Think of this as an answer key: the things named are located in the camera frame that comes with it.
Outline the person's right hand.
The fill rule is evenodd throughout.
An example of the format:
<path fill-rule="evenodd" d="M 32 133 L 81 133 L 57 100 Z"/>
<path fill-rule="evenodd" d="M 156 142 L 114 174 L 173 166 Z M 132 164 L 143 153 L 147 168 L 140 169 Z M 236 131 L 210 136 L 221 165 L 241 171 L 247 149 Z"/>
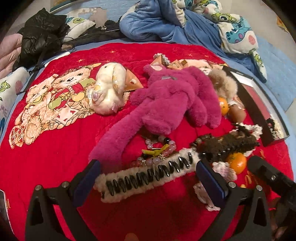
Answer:
<path fill-rule="evenodd" d="M 269 205 L 271 240 L 295 239 L 295 211 L 277 197 Z"/>

